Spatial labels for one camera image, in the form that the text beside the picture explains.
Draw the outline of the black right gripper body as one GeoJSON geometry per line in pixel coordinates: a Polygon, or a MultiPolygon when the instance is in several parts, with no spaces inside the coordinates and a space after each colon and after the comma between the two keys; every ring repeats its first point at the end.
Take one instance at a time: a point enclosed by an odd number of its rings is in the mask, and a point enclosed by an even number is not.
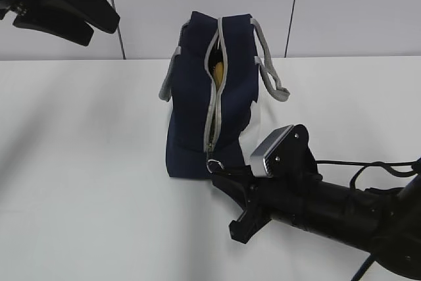
{"type": "Polygon", "coordinates": [[[272,219],[301,226],[305,204],[315,183],[322,180],[316,160],[307,151],[304,171],[280,178],[257,178],[258,188],[241,216],[230,223],[231,238],[247,243],[272,219]]]}

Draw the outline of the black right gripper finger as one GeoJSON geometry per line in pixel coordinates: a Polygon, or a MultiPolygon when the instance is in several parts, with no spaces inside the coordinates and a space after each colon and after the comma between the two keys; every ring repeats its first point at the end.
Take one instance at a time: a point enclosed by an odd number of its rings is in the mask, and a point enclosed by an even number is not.
{"type": "Polygon", "coordinates": [[[228,195],[244,211],[259,186],[249,165],[218,168],[211,172],[214,187],[228,195]]]}

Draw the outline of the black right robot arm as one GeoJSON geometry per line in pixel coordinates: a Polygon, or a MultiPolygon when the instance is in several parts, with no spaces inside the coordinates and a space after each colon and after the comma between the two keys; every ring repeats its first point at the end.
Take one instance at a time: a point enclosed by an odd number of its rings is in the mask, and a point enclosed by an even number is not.
{"type": "Polygon", "coordinates": [[[379,189],[324,181],[302,124],[270,133],[254,150],[250,163],[230,166],[210,158],[212,183],[241,207],[229,225],[230,236],[247,243],[277,220],[368,254],[354,274],[360,280],[377,263],[390,272],[420,279],[420,161],[374,161],[406,186],[379,189]]]}

